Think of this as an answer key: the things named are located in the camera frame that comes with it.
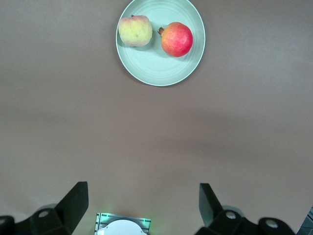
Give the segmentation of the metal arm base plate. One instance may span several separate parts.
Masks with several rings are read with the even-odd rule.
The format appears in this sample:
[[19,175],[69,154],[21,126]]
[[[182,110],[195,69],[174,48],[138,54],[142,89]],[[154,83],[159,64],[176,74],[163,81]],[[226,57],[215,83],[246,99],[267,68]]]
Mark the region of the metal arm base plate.
[[94,235],[148,235],[151,219],[97,213]]

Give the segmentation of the brown table cover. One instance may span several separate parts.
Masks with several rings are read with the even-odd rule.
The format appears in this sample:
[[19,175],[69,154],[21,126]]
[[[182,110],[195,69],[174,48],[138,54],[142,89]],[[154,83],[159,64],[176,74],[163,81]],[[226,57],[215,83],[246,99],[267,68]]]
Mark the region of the brown table cover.
[[190,0],[205,28],[197,68],[166,87],[123,66],[131,0],[0,0],[0,215],[57,203],[194,235],[199,184],[252,222],[298,231],[313,206],[313,0]]

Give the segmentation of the red apple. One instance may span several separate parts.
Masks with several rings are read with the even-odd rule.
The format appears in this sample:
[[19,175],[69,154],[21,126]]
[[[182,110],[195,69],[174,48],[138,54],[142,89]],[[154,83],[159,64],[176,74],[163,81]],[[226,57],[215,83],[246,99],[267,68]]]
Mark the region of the red apple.
[[160,27],[161,47],[169,55],[182,57],[193,45],[193,34],[190,28],[180,22],[172,22],[165,28]]

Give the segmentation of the light green plate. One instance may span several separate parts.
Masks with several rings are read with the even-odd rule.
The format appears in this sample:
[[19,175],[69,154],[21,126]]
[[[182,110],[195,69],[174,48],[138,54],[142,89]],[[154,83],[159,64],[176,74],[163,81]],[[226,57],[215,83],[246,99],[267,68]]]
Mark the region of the light green plate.
[[[125,45],[116,34],[116,49],[125,69],[137,80],[152,86],[171,86],[186,79],[200,63],[206,43],[205,27],[200,13],[190,0],[132,0],[121,17],[145,15],[152,24],[153,35],[143,47]],[[161,47],[160,27],[172,22],[188,26],[193,34],[191,50],[173,57]]]

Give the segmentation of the yellow pink peach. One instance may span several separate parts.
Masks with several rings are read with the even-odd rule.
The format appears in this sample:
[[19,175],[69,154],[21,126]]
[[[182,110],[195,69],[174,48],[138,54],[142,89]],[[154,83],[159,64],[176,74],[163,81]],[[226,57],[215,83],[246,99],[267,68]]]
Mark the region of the yellow pink peach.
[[131,15],[118,22],[118,33],[121,41],[130,47],[147,45],[153,35],[152,24],[147,16]]

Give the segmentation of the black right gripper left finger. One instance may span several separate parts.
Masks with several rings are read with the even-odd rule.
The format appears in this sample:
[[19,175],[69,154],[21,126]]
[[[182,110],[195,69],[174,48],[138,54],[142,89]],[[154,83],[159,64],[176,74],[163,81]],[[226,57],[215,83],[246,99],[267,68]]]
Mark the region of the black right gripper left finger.
[[88,209],[88,183],[78,182],[53,208],[43,208],[15,222],[0,216],[0,235],[72,235]]

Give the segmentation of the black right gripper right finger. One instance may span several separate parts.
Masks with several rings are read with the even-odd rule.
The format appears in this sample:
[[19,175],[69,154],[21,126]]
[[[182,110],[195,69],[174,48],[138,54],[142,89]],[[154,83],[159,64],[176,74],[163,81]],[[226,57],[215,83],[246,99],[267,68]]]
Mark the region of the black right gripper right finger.
[[263,217],[250,222],[233,209],[225,209],[208,183],[199,187],[199,210],[204,223],[194,235],[296,235],[284,221]]

